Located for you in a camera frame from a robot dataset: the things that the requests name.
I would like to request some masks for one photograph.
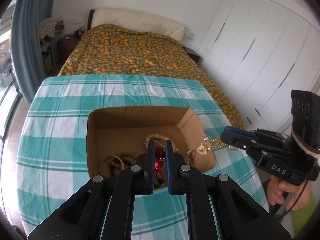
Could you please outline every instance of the camera lens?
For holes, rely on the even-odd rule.
[[[310,111],[310,106],[309,106],[309,104],[306,104],[304,115],[305,115],[305,117],[306,117],[307,119],[310,117],[310,113],[311,113],[311,111]]]
[[[292,100],[291,105],[292,105],[292,110],[293,110],[293,111],[294,111],[294,110],[296,110],[297,102],[296,102],[296,100],[295,100],[295,99],[293,99],[293,100]]]
[[[303,103],[302,103],[302,100],[299,99],[299,101],[298,101],[298,114],[302,115],[302,112],[303,112]]]

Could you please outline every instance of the cable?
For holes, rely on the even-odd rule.
[[[318,159],[315,159],[315,162],[313,164],[313,167],[315,166],[315,164],[318,162]],[[308,174],[307,178],[306,178],[306,182],[305,184],[303,185],[303,188],[299,194],[299,196],[297,197],[297,199],[295,200],[295,202],[292,204],[292,206],[284,213],[282,214],[281,216],[279,216],[278,218],[276,218],[276,220],[281,220],[282,218],[284,218],[287,214],[289,214],[289,212],[292,210],[292,208],[296,205],[296,203],[299,201],[300,197],[302,196],[306,186],[307,186],[307,183],[309,182],[309,179],[310,179],[310,176],[311,176],[311,172],[312,172],[313,168],[311,169],[310,173]]]

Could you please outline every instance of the metal screw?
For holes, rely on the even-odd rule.
[[[141,170],[141,167],[140,167],[139,165],[133,165],[133,166],[131,167],[131,170],[132,170],[132,171],[140,171],[140,170]]]
[[[181,169],[182,171],[189,171],[189,170],[190,170],[190,166],[189,166],[189,165],[186,165],[186,164],[183,164],[183,165],[181,165],[180,169]]]
[[[229,179],[228,175],[220,174],[218,177],[221,181],[227,181]]]
[[[103,177],[101,175],[97,175],[93,177],[93,182],[101,182]]]

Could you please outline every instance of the human hand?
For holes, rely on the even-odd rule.
[[[270,205],[274,206],[276,203],[280,204],[280,205],[283,204],[283,202],[284,202],[284,197],[282,195],[283,192],[284,191],[292,192],[292,193],[294,193],[294,195],[285,207],[286,210],[288,210],[289,208],[291,208],[293,203],[298,198],[304,184],[305,184],[305,182],[302,183],[300,186],[295,186],[295,185],[292,185],[292,184],[285,182],[285,181],[280,182],[277,177],[271,176],[271,180],[268,183],[268,189],[267,189],[268,201],[269,201]],[[305,207],[309,203],[311,197],[312,197],[311,182],[309,181],[307,183],[307,186],[304,189],[300,199],[295,204],[295,206],[292,208],[292,211],[297,211],[297,210]]]

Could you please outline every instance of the green sleeve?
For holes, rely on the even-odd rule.
[[[313,211],[317,206],[315,197],[312,196],[309,203],[298,211],[291,211],[291,222],[294,234],[298,233],[304,224],[308,221],[309,217],[312,215]]]

